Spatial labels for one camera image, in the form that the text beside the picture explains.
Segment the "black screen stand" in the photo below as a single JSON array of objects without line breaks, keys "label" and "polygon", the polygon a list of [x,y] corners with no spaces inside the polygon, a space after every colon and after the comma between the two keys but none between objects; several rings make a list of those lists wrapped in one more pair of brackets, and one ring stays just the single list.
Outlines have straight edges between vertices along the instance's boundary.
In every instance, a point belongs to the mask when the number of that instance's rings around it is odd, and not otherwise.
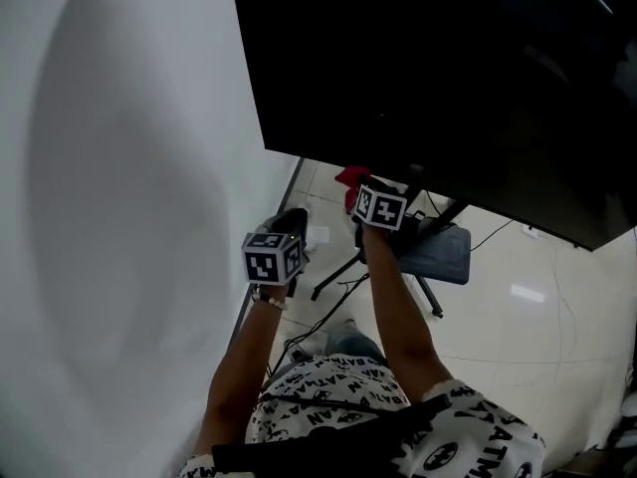
[{"label": "black screen stand", "polygon": [[[415,212],[415,214],[420,219],[419,230],[417,232],[415,239],[412,240],[410,243],[408,243],[405,248],[394,250],[393,247],[391,246],[392,251],[394,252],[394,255],[396,256],[397,260],[419,239],[427,238],[428,236],[434,235],[440,232],[441,230],[446,229],[447,227],[458,226],[457,224],[454,223],[454,219],[457,216],[461,215],[461,213],[467,207],[468,207],[468,204],[466,202],[453,200],[448,205],[448,207],[437,217],[428,217],[420,211]],[[441,319],[443,317],[443,309],[440,303],[438,302],[436,296],[434,295],[431,287],[428,284],[428,282],[433,279],[426,279],[422,277],[416,277],[413,275],[410,275],[410,276],[412,276],[415,279],[417,285],[420,287],[420,289],[424,293],[425,298],[427,299],[427,301],[429,302],[432,308],[432,315],[438,319]]]}]

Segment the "red cloth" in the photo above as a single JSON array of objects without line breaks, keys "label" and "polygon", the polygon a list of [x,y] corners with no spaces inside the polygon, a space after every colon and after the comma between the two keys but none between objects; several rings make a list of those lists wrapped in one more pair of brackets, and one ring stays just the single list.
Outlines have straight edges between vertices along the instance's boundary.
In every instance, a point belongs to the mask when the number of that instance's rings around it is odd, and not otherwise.
[{"label": "red cloth", "polygon": [[360,187],[369,185],[371,182],[370,171],[363,166],[348,166],[336,175],[334,180],[346,187],[344,210],[347,214],[350,214],[355,206]]}]

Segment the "person's blue jeans leg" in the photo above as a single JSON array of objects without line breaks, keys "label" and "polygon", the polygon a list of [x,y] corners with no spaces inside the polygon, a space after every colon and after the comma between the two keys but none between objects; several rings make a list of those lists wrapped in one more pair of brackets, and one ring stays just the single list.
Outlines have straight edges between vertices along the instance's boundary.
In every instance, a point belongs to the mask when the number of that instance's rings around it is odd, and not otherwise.
[{"label": "person's blue jeans leg", "polygon": [[383,366],[387,360],[379,346],[363,332],[350,326],[334,327],[327,332],[320,356],[345,355],[374,359]]}]

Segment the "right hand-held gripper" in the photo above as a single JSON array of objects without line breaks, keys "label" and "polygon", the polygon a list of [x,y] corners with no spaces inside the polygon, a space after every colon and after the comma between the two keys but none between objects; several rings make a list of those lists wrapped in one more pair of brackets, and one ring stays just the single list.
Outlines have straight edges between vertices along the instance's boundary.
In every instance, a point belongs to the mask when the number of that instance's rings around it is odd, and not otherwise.
[{"label": "right hand-held gripper", "polygon": [[405,248],[415,239],[420,219],[408,209],[420,192],[416,186],[400,192],[380,181],[349,188],[349,216],[355,225],[354,246],[359,256],[364,255],[364,225],[384,231],[394,250]]}]

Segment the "white printed t-shirt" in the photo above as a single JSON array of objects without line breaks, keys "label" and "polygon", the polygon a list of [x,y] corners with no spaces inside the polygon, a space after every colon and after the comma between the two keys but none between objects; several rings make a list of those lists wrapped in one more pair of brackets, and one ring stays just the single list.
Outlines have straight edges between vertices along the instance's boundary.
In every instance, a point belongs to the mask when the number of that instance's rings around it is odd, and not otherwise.
[{"label": "white printed t-shirt", "polygon": [[532,428],[453,376],[412,403],[388,362],[298,353],[245,442],[193,455],[178,478],[540,478],[543,456]]}]

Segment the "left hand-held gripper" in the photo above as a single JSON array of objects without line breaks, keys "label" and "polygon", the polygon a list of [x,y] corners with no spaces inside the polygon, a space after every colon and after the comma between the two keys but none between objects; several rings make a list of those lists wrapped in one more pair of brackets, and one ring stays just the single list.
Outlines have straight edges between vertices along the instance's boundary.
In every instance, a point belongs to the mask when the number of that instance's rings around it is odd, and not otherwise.
[{"label": "left hand-held gripper", "polygon": [[288,285],[291,298],[307,264],[308,224],[308,211],[293,208],[268,218],[247,234],[241,248],[246,280],[259,287]]}]

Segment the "person's left forearm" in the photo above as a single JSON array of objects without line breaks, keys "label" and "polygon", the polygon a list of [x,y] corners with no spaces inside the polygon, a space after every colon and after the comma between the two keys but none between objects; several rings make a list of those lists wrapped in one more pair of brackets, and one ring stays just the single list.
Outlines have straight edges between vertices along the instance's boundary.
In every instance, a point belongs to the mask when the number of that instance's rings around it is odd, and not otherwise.
[{"label": "person's left forearm", "polygon": [[193,453],[216,445],[242,444],[256,405],[287,297],[286,287],[265,287],[254,302],[210,383],[207,405]]}]

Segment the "person's right forearm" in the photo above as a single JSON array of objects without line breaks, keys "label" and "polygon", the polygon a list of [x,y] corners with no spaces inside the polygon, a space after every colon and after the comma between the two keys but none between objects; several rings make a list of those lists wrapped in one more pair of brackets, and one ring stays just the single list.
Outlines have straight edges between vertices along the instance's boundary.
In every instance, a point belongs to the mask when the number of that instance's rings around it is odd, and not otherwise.
[{"label": "person's right forearm", "polygon": [[434,348],[427,323],[407,288],[384,230],[362,227],[374,315],[384,353],[408,400],[416,403],[452,378]]}]

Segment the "large black television screen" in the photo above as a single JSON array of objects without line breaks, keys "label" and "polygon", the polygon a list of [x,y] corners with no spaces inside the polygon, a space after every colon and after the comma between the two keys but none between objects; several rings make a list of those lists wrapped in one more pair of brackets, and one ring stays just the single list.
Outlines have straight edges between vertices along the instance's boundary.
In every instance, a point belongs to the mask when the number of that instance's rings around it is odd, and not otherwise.
[{"label": "large black television screen", "polygon": [[269,150],[588,250],[637,227],[637,0],[235,0]]}]

